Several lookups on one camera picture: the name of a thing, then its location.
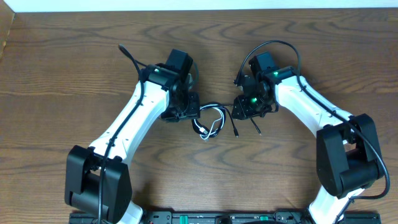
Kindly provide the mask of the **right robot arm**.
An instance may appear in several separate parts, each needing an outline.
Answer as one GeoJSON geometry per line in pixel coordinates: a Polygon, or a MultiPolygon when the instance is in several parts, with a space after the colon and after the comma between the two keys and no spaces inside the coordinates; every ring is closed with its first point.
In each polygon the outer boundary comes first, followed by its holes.
{"type": "Polygon", "coordinates": [[[280,68],[270,53],[245,60],[251,74],[239,71],[234,84],[243,94],[234,100],[233,118],[263,117],[284,107],[315,136],[317,197],[307,208],[308,223],[346,220],[349,204],[365,189],[386,176],[386,165],[374,121],[366,114],[354,116],[316,92],[294,67],[280,68]]]}

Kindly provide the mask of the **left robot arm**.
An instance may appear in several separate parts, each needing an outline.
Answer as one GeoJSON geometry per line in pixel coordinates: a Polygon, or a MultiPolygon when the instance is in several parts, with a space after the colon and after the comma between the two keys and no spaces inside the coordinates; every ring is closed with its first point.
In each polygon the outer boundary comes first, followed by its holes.
{"type": "Polygon", "coordinates": [[[111,126],[88,147],[67,156],[65,203],[78,209],[70,223],[140,223],[144,210],[132,201],[129,168],[150,127],[160,118],[176,123],[200,115],[190,69],[193,59],[173,49],[165,63],[138,68],[139,81],[111,126]]]}

